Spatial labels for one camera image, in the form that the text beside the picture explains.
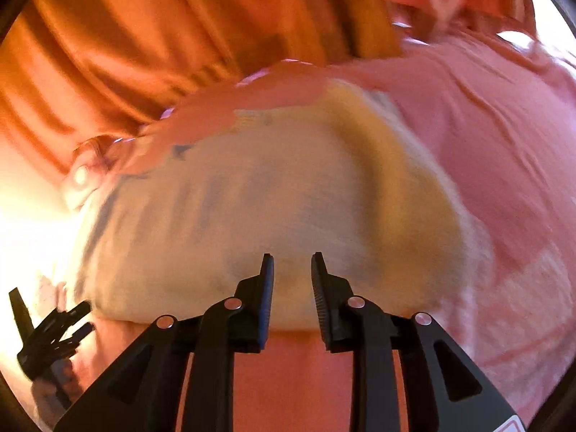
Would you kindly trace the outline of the pink bedspread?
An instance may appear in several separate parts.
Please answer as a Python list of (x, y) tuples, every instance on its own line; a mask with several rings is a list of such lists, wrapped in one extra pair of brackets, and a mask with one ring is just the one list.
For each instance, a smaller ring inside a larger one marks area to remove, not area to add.
[[(238, 110), (315, 102), (333, 81), (387, 94), (486, 231), (492, 260), (476, 278), (466, 322), (441, 319), (531, 420), (575, 356), (575, 81), (538, 45), (451, 30), (395, 59), (316, 67), (287, 60), (191, 94), (133, 141), (112, 177), (156, 167), (176, 145), (232, 127)], [(276, 330), (236, 372), (242, 431), (344, 431), (351, 356), (321, 347), (318, 325)]]

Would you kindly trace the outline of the cream sweater with black hearts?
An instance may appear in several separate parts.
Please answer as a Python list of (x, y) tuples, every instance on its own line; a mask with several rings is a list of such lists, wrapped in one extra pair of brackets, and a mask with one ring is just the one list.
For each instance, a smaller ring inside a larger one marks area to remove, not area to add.
[(317, 325), (310, 260), (384, 310), (468, 319), (486, 231), (391, 98), (333, 80), (313, 103), (238, 110), (85, 205), (69, 277), (103, 317), (188, 318), (274, 259), (276, 330)]

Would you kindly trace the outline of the pink pillow with button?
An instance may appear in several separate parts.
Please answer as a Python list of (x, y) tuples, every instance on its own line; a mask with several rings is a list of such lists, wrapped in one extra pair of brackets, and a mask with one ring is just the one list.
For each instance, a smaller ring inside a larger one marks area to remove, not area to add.
[(67, 209), (79, 210), (95, 191), (112, 181), (130, 159), (133, 141), (134, 138), (100, 135), (76, 147), (60, 187)]

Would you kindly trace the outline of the orange curtain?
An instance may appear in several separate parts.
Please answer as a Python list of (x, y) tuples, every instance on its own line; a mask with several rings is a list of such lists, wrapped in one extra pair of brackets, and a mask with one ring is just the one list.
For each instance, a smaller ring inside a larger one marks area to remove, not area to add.
[(96, 136), (281, 59), (399, 52), (387, 0), (28, 0), (1, 45), (1, 137), (48, 180)]

